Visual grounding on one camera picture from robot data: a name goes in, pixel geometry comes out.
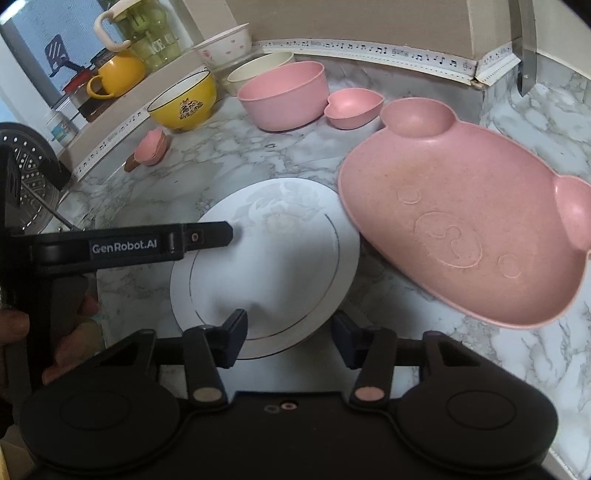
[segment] window frame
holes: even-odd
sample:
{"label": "window frame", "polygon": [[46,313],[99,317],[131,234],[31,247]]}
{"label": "window frame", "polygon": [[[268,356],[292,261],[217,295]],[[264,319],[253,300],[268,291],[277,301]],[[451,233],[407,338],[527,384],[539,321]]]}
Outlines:
{"label": "window frame", "polygon": [[53,139],[46,128],[45,117],[51,108],[31,83],[1,35],[0,99],[18,122],[37,130],[55,152],[61,150],[60,144]]}

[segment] pink heart-shaped dish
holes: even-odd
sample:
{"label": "pink heart-shaped dish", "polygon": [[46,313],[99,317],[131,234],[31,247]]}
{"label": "pink heart-shaped dish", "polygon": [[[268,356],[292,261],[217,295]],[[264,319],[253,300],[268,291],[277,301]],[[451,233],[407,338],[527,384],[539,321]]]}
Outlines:
{"label": "pink heart-shaped dish", "polygon": [[333,126],[353,130],[371,122],[379,115],[384,97],[365,88],[346,88],[332,93],[324,109]]}

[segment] round pad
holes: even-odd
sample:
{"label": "round pad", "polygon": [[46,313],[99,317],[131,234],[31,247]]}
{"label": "round pad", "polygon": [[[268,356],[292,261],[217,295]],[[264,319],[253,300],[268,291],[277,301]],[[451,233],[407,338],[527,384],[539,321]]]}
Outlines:
{"label": "round pad", "polygon": [[21,415],[23,439],[44,462],[108,470],[149,457],[175,433],[178,402],[137,370],[91,368],[37,391]]}
{"label": "round pad", "polygon": [[398,402],[404,439],[462,471],[504,471],[544,455],[558,428],[554,406],[535,388],[494,369],[457,367],[409,390]]}

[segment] white bowl with hearts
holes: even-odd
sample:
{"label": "white bowl with hearts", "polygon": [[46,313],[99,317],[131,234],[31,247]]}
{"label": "white bowl with hearts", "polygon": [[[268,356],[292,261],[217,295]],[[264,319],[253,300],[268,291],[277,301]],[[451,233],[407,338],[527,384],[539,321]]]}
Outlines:
{"label": "white bowl with hearts", "polygon": [[195,47],[203,61],[210,67],[221,67],[246,55],[252,49],[252,37],[248,23],[218,33]]}

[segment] teapot handle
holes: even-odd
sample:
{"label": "teapot handle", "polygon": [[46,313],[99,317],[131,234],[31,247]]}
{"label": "teapot handle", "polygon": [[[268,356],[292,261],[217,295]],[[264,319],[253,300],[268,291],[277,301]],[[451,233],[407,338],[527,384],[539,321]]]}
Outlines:
{"label": "teapot handle", "polygon": [[96,77],[92,77],[88,83],[86,84],[86,93],[88,94],[88,96],[92,97],[92,98],[96,98],[99,100],[108,100],[110,98],[114,98],[115,95],[113,93],[110,93],[108,95],[102,95],[100,93],[96,93],[93,89],[92,89],[92,82],[94,82],[96,79],[101,79],[102,80],[103,76],[102,75],[97,75]]}

